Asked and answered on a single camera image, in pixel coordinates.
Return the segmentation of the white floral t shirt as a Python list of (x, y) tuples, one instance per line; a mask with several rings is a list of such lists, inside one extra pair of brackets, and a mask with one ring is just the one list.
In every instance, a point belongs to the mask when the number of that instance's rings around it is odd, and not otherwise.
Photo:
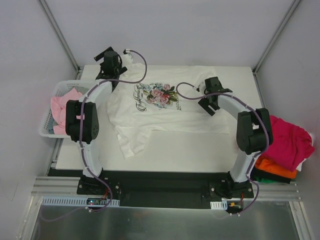
[(203, 95), (204, 80), (216, 76), (209, 66), (149, 66), (145, 79), (141, 63), (124, 75), (106, 112), (124, 158), (141, 152), (152, 131), (229, 134), (226, 112), (210, 116), (194, 99)]

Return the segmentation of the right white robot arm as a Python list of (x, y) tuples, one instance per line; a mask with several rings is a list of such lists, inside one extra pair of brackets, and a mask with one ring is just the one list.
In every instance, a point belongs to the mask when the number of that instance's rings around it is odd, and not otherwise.
[(217, 76), (204, 80), (203, 93), (206, 97), (198, 104), (209, 115), (224, 110), (237, 121), (235, 138), (240, 152), (226, 178), (214, 187), (219, 197), (237, 198), (252, 187), (249, 179), (256, 158), (273, 142), (270, 114), (266, 108), (254, 109), (244, 103)]

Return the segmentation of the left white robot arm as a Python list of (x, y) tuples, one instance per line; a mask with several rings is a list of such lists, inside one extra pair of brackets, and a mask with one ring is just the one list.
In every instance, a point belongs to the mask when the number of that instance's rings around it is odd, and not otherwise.
[(110, 97), (121, 74), (127, 71), (122, 58), (112, 47), (94, 57), (102, 60), (96, 84), (77, 100), (66, 103), (65, 132), (79, 149), (83, 163), (83, 177), (91, 179), (88, 188), (96, 195), (103, 193), (106, 182), (99, 176), (103, 170), (99, 147), (96, 144), (100, 126), (98, 108)]

